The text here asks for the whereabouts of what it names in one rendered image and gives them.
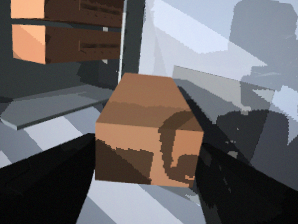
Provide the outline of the brown box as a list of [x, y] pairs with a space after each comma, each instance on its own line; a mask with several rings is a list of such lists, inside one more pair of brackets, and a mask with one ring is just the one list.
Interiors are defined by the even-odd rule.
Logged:
[[36, 63], [120, 59], [121, 32], [12, 24], [13, 57]]
[[11, 0], [11, 18], [122, 28], [124, 0]]
[[202, 137], [172, 77], [125, 73], [96, 121], [94, 180], [193, 188]]

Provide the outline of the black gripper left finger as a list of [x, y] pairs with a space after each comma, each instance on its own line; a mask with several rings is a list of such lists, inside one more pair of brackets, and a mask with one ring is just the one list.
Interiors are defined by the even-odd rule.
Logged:
[[0, 224], [76, 224], [96, 167], [96, 133], [0, 168]]

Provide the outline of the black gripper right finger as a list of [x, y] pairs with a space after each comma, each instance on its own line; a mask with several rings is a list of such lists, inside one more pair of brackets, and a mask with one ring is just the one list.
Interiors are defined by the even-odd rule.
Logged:
[[208, 143], [196, 180], [205, 224], [298, 224], [298, 190]]

